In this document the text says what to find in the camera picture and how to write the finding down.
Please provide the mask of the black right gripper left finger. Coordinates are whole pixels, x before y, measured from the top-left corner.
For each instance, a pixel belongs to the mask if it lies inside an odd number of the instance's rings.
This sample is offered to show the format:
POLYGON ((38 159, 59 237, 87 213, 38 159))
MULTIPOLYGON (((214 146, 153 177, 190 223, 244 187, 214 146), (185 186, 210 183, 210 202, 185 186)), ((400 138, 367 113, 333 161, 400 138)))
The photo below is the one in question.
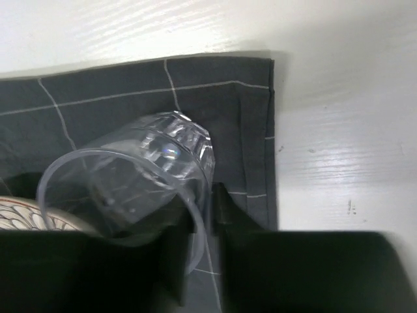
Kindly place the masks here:
POLYGON ((1 311, 174 312, 184 302, 191 230, 178 198, 117 240, 1 230, 1 311))

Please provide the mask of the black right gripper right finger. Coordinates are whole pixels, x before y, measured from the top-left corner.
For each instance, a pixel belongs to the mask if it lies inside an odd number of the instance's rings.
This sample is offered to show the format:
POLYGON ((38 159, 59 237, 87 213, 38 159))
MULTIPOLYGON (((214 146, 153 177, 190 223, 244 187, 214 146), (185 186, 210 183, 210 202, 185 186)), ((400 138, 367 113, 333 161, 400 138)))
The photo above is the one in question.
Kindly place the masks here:
POLYGON ((372 231, 271 231, 212 188, 224 312, 415 312, 398 253, 372 231))

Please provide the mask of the floral patterned plate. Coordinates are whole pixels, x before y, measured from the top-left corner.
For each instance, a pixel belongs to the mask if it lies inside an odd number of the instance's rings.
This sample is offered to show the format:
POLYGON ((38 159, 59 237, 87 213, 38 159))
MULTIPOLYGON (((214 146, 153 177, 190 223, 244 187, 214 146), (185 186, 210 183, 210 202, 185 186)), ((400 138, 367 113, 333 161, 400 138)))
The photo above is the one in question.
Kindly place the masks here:
POLYGON ((64 211, 56 209, 48 211, 47 221, 43 219, 36 201, 1 196, 1 230, 62 230, 98 234, 88 223, 64 211))

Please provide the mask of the clear drinking glass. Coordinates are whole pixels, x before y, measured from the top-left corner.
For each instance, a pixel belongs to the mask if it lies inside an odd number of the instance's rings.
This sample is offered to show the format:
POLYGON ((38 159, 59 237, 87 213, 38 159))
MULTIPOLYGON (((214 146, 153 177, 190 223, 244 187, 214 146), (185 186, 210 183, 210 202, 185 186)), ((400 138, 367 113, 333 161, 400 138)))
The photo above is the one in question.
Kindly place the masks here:
POLYGON ((191 272, 205 250, 214 167, 205 128, 178 111, 156 113, 59 157, 43 173, 36 200, 44 219, 65 217, 117 240, 179 198, 194 223, 191 272))

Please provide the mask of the dark grey checked cloth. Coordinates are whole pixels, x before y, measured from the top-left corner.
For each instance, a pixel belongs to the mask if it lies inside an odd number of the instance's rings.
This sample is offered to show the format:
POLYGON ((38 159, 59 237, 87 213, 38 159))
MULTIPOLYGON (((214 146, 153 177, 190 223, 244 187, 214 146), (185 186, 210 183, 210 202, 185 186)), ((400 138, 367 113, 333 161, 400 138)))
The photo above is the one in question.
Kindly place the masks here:
POLYGON ((277 227, 274 62, 166 59, 1 82, 1 193, 33 199, 58 157, 152 113, 205 127, 214 180, 262 226, 277 227))

